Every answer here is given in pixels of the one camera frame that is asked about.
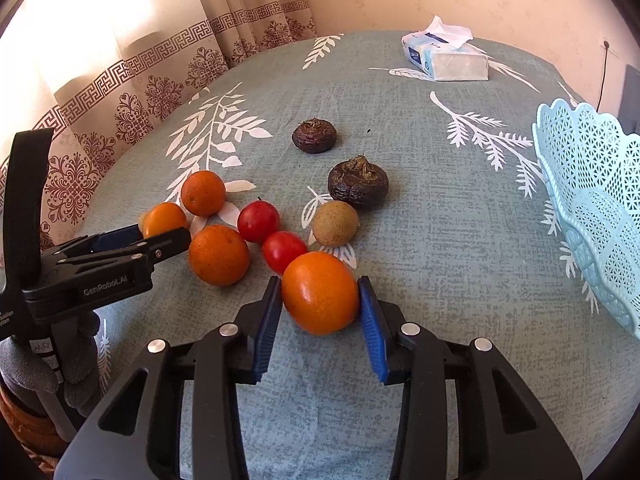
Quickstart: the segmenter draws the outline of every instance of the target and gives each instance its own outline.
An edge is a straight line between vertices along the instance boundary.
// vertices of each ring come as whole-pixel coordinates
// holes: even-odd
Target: beige wall
[[[610,0],[309,0],[318,34],[366,29],[421,30],[434,14],[478,38],[501,41],[552,62],[594,106],[604,49],[612,51],[600,111],[616,114],[625,65],[640,68],[640,48]]]

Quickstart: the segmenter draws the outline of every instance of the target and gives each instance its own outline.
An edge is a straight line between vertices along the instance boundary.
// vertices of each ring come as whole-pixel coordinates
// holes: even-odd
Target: scalloped edge
[[[582,239],[585,241],[585,243],[587,244],[587,247],[591,251],[591,257],[593,259],[596,272],[598,273],[600,281],[602,282],[602,286],[604,286],[607,289],[607,292],[612,296],[614,296],[620,302],[620,304],[624,306],[624,308],[626,309],[626,312],[629,314],[629,317],[632,319],[632,322],[634,324],[633,335],[636,338],[640,339],[640,316],[638,312],[636,312],[635,308],[631,305],[631,301],[627,299],[628,294],[626,294],[626,292],[617,292],[612,288],[609,282],[609,279],[604,275],[602,265],[600,264],[600,259],[595,257],[595,255],[598,254],[598,251],[595,249],[595,245],[593,243],[593,239],[591,238],[590,232],[588,232],[587,229],[580,224],[580,222],[578,222],[573,216],[569,215],[569,213],[566,211],[566,207],[564,206],[564,201],[558,189],[558,183],[556,182],[556,176],[551,171],[551,168],[549,167],[549,164],[546,161],[546,158],[540,153],[540,141],[538,140],[538,129],[541,126],[541,120],[540,120],[541,116],[544,112],[547,112],[548,110],[551,112],[555,112],[556,110],[558,110],[558,108],[564,108],[568,112],[569,116],[572,118],[572,121],[574,121],[574,126],[575,126],[576,117],[580,114],[582,110],[585,110],[585,109],[588,112],[595,115],[596,117],[612,120],[612,122],[616,125],[616,133],[618,134],[618,137],[620,139],[621,148],[623,147],[623,145],[626,147],[626,145],[632,142],[632,140],[636,140],[640,142],[640,136],[638,134],[629,134],[629,135],[625,134],[622,131],[622,126],[620,126],[620,122],[618,121],[618,118],[612,114],[609,114],[609,113],[599,114],[595,110],[595,108],[587,102],[582,102],[578,104],[577,107],[575,107],[575,110],[573,110],[569,106],[569,103],[567,103],[562,98],[555,99],[551,103],[551,106],[547,105],[546,103],[542,103],[540,106],[538,106],[538,111],[536,113],[536,122],[531,125],[531,132],[533,135],[533,144],[536,149],[536,155],[538,157],[538,160],[540,161],[540,164],[545,170],[546,176],[548,177],[548,184],[551,187],[551,194],[553,195],[553,199],[556,202],[556,213],[561,216],[563,221],[571,225],[582,237]],[[549,191],[549,186],[547,185],[546,182],[545,182],[545,187],[547,188],[547,191]],[[584,272],[584,269],[580,267],[580,265],[578,265],[578,268],[580,268],[580,270]],[[602,302],[602,304],[605,308],[607,308],[607,305],[604,302]],[[623,326],[621,323],[618,323],[618,324],[622,328],[627,330],[627,327]]]

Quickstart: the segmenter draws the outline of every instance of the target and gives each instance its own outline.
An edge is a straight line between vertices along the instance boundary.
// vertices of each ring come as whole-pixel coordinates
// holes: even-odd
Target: basket rim
[[[600,278],[600,281],[602,282],[602,285],[607,289],[607,292],[609,294],[613,295],[625,307],[626,312],[629,314],[634,324],[633,334],[636,338],[640,339],[640,315],[635,311],[635,309],[631,305],[631,301],[627,299],[628,294],[626,292],[624,291],[617,292],[612,288],[609,279],[604,274],[604,271],[602,269],[602,264],[600,263],[600,259],[596,257],[596,254],[598,254],[598,251],[595,248],[595,244],[593,243],[593,238],[591,237],[590,232],[585,227],[583,227],[583,225],[581,225],[580,222],[578,222],[577,219],[574,218],[574,216],[569,215],[569,213],[566,211],[564,199],[562,198],[562,195],[560,194],[558,189],[558,182],[557,182],[556,176],[551,171],[551,168],[548,162],[546,161],[546,158],[540,153],[540,140],[538,139],[538,129],[541,127],[541,121],[540,121],[541,115],[543,112],[546,112],[547,110],[557,110],[559,107],[565,108],[569,112],[569,115],[572,117],[572,119],[575,119],[576,115],[584,109],[587,109],[588,111],[592,112],[594,115],[596,115],[596,117],[612,119],[614,121],[614,124],[616,125],[616,134],[618,135],[620,140],[625,139],[625,143],[631,142],[631,140],[637,140],[638,142],[640,142],[640,135],[625,134],[622,131],[620,122],[614,115],[609,113],[599,114],[595,110],[595,108],[593,108],[593,106],[591,106],[587,102],[582,102],[578,104],[577,107],[575,107],[575,110],[572,110],[571,107],[569,106],[569,103],[567,103],[562,98],[555,99],[553,103],[551,103],[551,106],[547,105],[546,103],[540,104],[538,106],[538,112],[536,113],[536,122],[531,125],[531,130],[533,134],[533,143],[536,150],[536,155],[538,157],[538,160],[540,161],[540,164],[542,164],[542,167],[545,170],[546,176],[548,177],[548,181],[551,184],[553,198],[556,201],[556,214],[559,214],[562,217],[562,220],[570,224],[576,231],[578,231],[582,239],[585,241],[585,243],[587,244],[587,247],[591,251],[591,257],[593,258],[593,263],[598,273],[598,276]]]

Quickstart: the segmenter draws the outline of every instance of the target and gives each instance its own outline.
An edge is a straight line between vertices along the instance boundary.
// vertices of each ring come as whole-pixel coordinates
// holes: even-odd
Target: tissue pack
[[[404,54],[436,81],[487,81],[487,56],[472,46],[455,48],[448,41],[427,31],[402,37]]]

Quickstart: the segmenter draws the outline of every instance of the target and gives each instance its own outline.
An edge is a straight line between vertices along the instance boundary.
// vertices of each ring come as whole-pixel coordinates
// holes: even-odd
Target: plastic basket
[[[563,99],[532,126],[564,239],[600,303],[640,338],[640,136]]]

